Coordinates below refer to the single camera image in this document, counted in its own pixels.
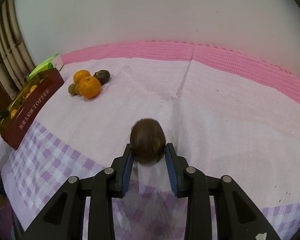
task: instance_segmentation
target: orange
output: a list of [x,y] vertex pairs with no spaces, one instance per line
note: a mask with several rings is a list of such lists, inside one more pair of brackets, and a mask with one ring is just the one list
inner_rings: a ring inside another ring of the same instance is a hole
[[73,76],[73,81],[78,84],[80,80],[86,76],[91,76],[88,70],[79,70]]
[[78,84],[80,95],[88,99],[96,97],[100,93],[100,89],[100,81],[92,76],[82,78]]
[[10,114],[11,119],[16,115],[17,112],[18,112],[17,109],[13,109],[13,110],[11,111],[11,114]]
[[33,92],[33,90],[35,90],[37,88],[37,85],[33,85],[31,88],[30,88],[30,93]]

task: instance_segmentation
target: pink tablecloth border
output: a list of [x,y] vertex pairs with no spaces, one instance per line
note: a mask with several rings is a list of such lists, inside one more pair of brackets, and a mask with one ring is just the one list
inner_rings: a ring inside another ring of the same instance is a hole
[[300,104],[300,78],[279,66],[231,49],[178,41],[140,41],[81,49],[62,56],[65,64],[103,58],[198,61],[277,89]]

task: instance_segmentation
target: blue gripper pad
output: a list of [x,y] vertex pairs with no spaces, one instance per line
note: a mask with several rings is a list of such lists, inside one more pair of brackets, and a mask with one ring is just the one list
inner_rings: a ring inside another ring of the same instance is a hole
[[166,145],[165,148],[165,158],[166,158],[166,165],[171,185],[171,190],[174,193],[175,196],[178,195],[178,179],[177,179],[177,173],[175,170],[175,166],[172,161],[171,152],[169,150],[168,145]]
[[130,177],[132,172],[132,166],[133,166],[133,156],[131,154],[131,151],[129,151],[129,155],[126,161],[126,165],[124,167],[123,175],[122,175],[122,195],[125,196],[130,183]]

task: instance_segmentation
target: red box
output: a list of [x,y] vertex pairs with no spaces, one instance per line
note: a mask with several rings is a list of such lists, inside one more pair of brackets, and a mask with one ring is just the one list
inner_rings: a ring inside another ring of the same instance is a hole
[[[63,84],[64,80],[56,68],[35,75],[8,107],[10,113],[13,109],[18,109],[15,116],[12,119],[7,117],[0,122],[3,140],[17,150],[40,109]],[[27,99],[24,99],[33,85],[38,86]]]

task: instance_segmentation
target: open cardboard box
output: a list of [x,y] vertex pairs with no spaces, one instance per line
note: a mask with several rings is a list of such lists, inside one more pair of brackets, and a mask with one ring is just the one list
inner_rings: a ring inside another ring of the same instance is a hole
[[[35,75],[8,106],[10,113],[13,109],[18,110],[15,116],[12,119],[9,116],[0,122],[3,140],[17,150],[40,109],[63,84],[64,80],[56,68]],[[24,99],[33,85],[38,86]]]

